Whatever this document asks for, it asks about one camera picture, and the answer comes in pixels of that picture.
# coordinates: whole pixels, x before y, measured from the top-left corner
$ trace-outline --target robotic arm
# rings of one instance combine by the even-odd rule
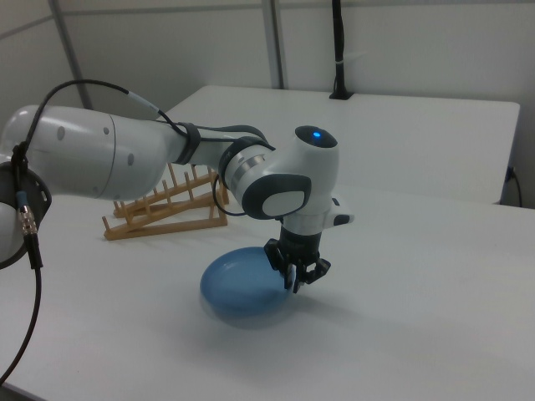
[[[36,110],[22,108],[8,121],[0,137],[0,161],[2,155],[9,160],[6,156],[25,139]],[[336,139],[303,126],[289,146],[275,150],[253,127],[181,125],[187,137],[160,121],[47,107],[26,154],[35,174],[28,171],[23,181],[37,226],[51,195],[129,200],[154,188],[168,162],[208,165],[246,214],[281,221],[279,239],[271,239],[264,250],[273,269],[284,275],[286,288],[292,286],[292,266],[294,292],[324,276],[330,264],[319,257],[323,229],[353,220],[331,194],[339,163]],[[0,268],[24,253],[11,174],[9,162],[0,164]]]

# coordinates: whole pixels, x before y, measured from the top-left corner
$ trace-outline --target floor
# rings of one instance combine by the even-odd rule
[[[33,399],[16,393],[9,388],[0,387],[0,401],[33,401]]]

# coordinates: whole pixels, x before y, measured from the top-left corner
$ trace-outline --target blue bowl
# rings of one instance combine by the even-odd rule
[[[205,270],[201,294],[222,315],[245,317],[271,312],[288,298],[284,279],[260,246],[236,249]]]

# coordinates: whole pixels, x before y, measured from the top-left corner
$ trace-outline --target black cable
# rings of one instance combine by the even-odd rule
[[[518,189],[518,205],[522,207],[522,191],[520,190],[520,182],[518,181],[517,173],[513,170],[511,172],[511,178],[515,180],[515,183],[517,184]]]
[[[239,216],[246,215],[247,213],[245,213],[245,212],[243,212],[243,213],[232,213],[230,211],[226,211],[225,209],[223,209],[223,206],[221,206],[219,204],[219,200],[217,200],[217,195],[216,195],[216,185],[217,185],[218,181],[219,181],[219,175],[216,175],[216,178],[214,179],[214,182],[211,185],[211,195],[214,198],[214,202],[216,203],[217,209],[219,209],[220,211],[222,211],[223,213],[225,213],[226,215],[229,215],[229,216],[239,217]]]
[[[6,372],[0,378],[0,386],[4,384],[4,382],[8,379],[9,375],[17,367],[18,363],[23,357],[26,347],[28,346],[30,342],[30,338],[32,337],[33,330],[35,329],[35,323],[37,322],[37,316],[39,314],[39,306],[41,305],[41,269],[36,268],[34,270],[35,270],[35,302],[33,304],[32,319],[30,320],[28,331],[26,332],[26,337],[24,337],[23,344],[20,346],[20,349],[18,350],[18,353],[15,356],[15,359],[11,362],[11,365],[9,365],[8,370],[6,370]]]
[[[150,120],[150,121],[155,121],[156,123],[161,123],[161,124],[169,124],[168,121],[160,121],[160,120]],[[173,124],[176,124],[176,125],[184,125],[184,123],[173,123]],[[260,131],[259,129],[256,129],[255,127],[252,127],[252,126],[249,126],[249,125],[232,125],[230,127],[204,127],[202,125],[195,125],[198,129],[205,129],[205,130],[208,130],[208,131],[215,131],[215,132],[247,132],[248,134],[253,134],[255,136],[257,136],[258,138],[262,139],[262,140],[265,140],[266,143],[268,142],[268,140],[266,139],[265,135],[262,133],[262,131]],[[241,129],[247,129],[247,130],[243,130],[243,131],[239,131],[239,130],[233,130],[233,129],[238,129],[238,128],[241,128]],[[228,138],[228,139],[219,139],[217,138],[217,140],[211,140],[211,139],[208,139],[208,138],[201,138],[201,141],[203,142],[234,142],[235,140],[237,140],[237,138]]]

